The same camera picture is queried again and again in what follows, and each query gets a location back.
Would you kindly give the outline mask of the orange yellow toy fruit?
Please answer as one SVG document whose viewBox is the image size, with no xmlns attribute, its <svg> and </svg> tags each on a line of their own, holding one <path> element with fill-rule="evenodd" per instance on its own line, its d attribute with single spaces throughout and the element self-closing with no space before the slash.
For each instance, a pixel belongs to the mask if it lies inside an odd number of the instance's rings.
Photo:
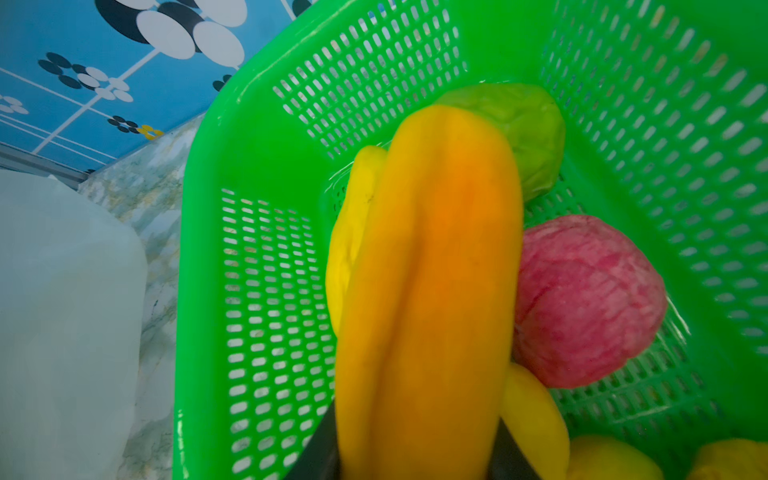
<svg viewBox="0 0 768 480">
<path fill-rule="evenodd" d="M 588 435 L 571 442 L 567 479 L 663 478 L 650 457 L 613 437 Z"/>
</svg>

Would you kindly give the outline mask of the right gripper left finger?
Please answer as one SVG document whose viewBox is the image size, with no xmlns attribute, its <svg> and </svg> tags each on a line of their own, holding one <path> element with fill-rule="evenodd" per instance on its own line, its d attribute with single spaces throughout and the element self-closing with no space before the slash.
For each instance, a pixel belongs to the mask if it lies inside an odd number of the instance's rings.
<svg viewBox="0 0 768 480">
<path fill-rule="evenodd" d="M 337 480 L 340 471 L 335 401 L 332 401 L 285 479 Z"/>
</svg>

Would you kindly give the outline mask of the white plastic bag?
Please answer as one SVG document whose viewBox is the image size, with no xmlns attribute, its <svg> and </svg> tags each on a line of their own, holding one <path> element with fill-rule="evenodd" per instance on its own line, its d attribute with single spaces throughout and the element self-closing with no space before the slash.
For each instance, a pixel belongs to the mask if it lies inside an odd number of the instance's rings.
<svg viewBox="0 0 768 480">
<path fill-rule="evenodd" d="M 134 420 L 147 261 L 59 180 L 1 175 L 1 475 L 112 479 Z"/>
</svg>

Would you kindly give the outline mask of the wrinkled yellow toy fruit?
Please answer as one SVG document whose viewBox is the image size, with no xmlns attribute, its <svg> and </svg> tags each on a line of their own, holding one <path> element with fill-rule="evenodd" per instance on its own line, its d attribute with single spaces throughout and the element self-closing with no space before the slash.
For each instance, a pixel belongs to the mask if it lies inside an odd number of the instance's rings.
<svg viewBox="0 0 768 480">
<path fill-rule="evenodd" d="M 767 443 L 728 439 L 702 446 L 687 479 L 767 478 Z"/>
</svg>

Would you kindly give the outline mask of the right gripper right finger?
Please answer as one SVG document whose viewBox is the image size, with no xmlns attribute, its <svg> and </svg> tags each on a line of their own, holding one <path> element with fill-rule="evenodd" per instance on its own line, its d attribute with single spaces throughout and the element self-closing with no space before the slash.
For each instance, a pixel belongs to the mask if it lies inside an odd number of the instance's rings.
<svg viewBox="0 0 768 480">
<path fill-rule="evenodd" d="M 487 479 L 540 480 L 502 420 L 498 423 Z"/>
</svg>

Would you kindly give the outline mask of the long yellow toy mango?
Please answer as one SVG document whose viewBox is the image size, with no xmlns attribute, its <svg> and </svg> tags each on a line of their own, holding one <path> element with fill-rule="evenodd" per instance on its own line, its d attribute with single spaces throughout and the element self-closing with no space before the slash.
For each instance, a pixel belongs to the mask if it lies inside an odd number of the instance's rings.
<svg viewBox="0 0 768 480">
<path fill-rule="evenodd" d="M 366 146 L 358 152 L 331 234 L 325 287 L 331 327 L 336 336 L 340 333 L 344 298 L 363 238 L 370 203 L 387 154 L 379 146 Z"/>
</svg>

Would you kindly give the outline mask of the pink toy fruit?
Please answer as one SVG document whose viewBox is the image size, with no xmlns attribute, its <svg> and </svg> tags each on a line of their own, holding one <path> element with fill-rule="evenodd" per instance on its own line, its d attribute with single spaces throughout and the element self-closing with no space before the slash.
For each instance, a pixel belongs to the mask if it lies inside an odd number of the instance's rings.
<svg viewBox="0 0 768 480">
<path fill-rule="evenodd" d="M 653 343 L 666 310 L 661 275 L 599 218 L 525 230 L 513 358 L 546 387 L 583 387 L 623 368 Z"/>
</svg>

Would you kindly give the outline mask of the green toy fruit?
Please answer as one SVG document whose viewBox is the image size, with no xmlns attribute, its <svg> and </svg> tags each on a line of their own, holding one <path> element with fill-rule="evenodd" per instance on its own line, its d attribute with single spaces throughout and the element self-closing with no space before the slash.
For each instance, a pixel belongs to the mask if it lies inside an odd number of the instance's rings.
<svg viewBox="0 0 768 480">
<path fill-rule="evenodd" d="M 512 149 L 529 202 L 556 184 L 564 159 L 566 125 L 550 94 L 524 83 L 480 83 L 443 94 L 437 102 L 491 122 Z"/>
</svg>

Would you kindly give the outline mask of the yellow orange toy pepper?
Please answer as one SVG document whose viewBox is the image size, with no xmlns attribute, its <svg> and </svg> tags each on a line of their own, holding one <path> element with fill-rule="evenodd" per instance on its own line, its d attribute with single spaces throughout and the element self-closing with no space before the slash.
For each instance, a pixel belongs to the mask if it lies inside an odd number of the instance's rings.
<svg viewBox="0 0 768 480">
<path fill-rule="evenodd" d="M 434 105 L 399 126 L 344 300 L 344 479 L 482 479 L 509 364 L 523 197 L 502 133 Z"/>
</svg>

